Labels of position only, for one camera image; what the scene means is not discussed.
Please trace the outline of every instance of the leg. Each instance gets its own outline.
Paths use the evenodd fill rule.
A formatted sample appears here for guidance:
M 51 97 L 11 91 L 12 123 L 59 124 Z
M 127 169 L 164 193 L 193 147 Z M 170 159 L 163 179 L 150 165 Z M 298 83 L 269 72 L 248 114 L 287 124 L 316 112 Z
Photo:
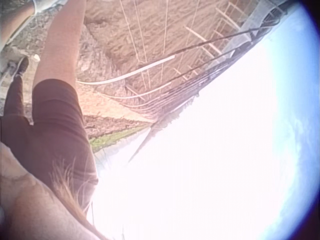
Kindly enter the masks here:
M 6 95 L 3 115 L 24 116 L 24 96 L 22 76 L 29 66 L 28 57 L 23 57 L 18 63 L 17 70 L 13 75 L 13 81 Z
M 16 75 L 9 87 L 6 95 L 3 115 L 24 115 L 24 97 L 23 97 L 23 83 L 22 77 Z
M 46 79 L 59 79 L 75 88 L 79 40 L 85 18 L 86 0 L 69 0 L 48 30 L 33 88 Z
M 2 17 L 0 21 L 1 41 L 0 52 L 6 45 L 9 38 L 19 27 L 35 13 L 35 5 L 32 1 L 27 2 L 14 12 Z

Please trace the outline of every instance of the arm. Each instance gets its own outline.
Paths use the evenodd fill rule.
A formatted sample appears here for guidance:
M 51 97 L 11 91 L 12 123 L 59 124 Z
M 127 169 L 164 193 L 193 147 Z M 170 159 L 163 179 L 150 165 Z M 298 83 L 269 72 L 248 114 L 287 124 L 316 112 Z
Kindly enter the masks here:
M 75 88 L 79 40 L 86 0 L 69 0 L 49 28 L 33 88 L 46 79 L 58 79 Z
M 5 47 L 9 38 L 14 34 L 16 30 L 31 16 L 35 13 L 35 6 L 32 1 L 27 2 L 23 6 L 19 7 L 12 13 L 1 18 L 0 29 L 1 29 L 1 41 L 0 41 L 0 52 Z

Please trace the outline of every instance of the shoe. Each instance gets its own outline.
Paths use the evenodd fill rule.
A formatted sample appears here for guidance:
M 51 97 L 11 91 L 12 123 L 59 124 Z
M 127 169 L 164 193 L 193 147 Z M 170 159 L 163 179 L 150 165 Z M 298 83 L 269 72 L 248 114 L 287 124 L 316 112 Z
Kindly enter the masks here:
M 24 56 L 18 63 L 16 67 L 14 77 L 19 75 L 20 77 L 23 76 L 23 74 L 27 71 L 29 66 L 29 58 L 27 56 Z

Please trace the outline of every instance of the sky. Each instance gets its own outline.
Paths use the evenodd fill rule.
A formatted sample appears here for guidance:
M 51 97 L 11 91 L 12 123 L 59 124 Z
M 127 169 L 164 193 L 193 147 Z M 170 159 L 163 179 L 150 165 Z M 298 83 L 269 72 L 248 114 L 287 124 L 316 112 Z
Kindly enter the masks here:
M 319 189 L 319 120 L 319 36 L 299 7 L 130 164 L 141 137 L 104 157 L 94 223 L 116 240 L 285 239 Z

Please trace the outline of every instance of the hand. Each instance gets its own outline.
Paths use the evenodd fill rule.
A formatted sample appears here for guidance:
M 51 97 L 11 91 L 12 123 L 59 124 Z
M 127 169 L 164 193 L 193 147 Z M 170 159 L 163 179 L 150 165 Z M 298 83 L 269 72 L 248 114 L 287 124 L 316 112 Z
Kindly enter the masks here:
M 57 4 L 65 5 L 68 0 L 32 0 L 34 4 L 34 14 L 52 8 Z

